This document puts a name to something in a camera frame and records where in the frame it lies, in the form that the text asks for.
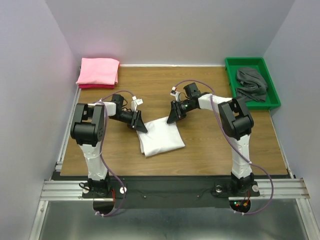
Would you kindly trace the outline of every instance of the gray cloth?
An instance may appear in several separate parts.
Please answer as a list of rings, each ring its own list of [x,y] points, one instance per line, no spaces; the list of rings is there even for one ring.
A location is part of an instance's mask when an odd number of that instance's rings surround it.
[[[235,89],[237,96],[245,97],[245,101],[265,102],[268,84],[254,68],[244,66],[236,71],[236,80],[243,86]]]

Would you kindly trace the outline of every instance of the white wall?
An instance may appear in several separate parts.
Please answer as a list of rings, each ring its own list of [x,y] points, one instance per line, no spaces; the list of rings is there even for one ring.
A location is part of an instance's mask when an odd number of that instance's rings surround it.
[[[223,64],[263,56],[294,0],[46,0],[78,61]]]
[[[29,239],[78,64],[43,0],[0,2],[0,239]]]
[[[296,0],[264,58],[282,106],[272,112],[289,166],[320,224],[320,1]]]

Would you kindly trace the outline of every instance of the wooden tabletop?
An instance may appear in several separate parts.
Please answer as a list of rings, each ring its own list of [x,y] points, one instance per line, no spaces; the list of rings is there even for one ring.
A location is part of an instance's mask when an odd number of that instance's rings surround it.
[[[231,97],[224,67],[121,67],[116,89],[82,90],[79,103],[92,103],[116,90],[130,90],[143,99],[138,107],[144,123],[169,115],[171,88],[181,80],[197,79],[211,85],[216,95]],[[183,92],[183,83],[178,87]],[[209,92],[197,83],[201,92]],[[122,94],[129,102],[128,93]],[[250,137],[250,159],[270,174],[287,174],[275,131],[267,110],[251,111],[254,127]],[[232,169],[231,147],[224,139],[212,111],[195,109],[177,122],[185,147],[145,157],[140,151],[137,133],[125,123],[108,121],[103,156],[108,166],[121,176],[229,175]],[[263,174],[253,169],[255,174]],[[88,175],[85,158],[76,141],[69,138],[62,176]]]

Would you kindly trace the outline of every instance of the pink folded cloth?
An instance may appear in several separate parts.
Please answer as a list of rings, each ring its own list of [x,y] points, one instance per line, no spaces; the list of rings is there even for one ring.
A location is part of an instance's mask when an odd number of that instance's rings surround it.
[[[79,84],[80,89],[114,89],[115,85],[105,84]]]
[[[118,83],[119,61],[112,58],[82,58],[76,84],[115,85]]]

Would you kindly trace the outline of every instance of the white towel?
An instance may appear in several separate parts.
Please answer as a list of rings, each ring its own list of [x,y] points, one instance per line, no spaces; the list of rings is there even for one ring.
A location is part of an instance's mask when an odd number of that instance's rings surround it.
[[[186,145],[182,141],[176,123],[167,124],[168,117],[147,122],[147,133],[137,131],[141,153],[146,157],[180,149]]]

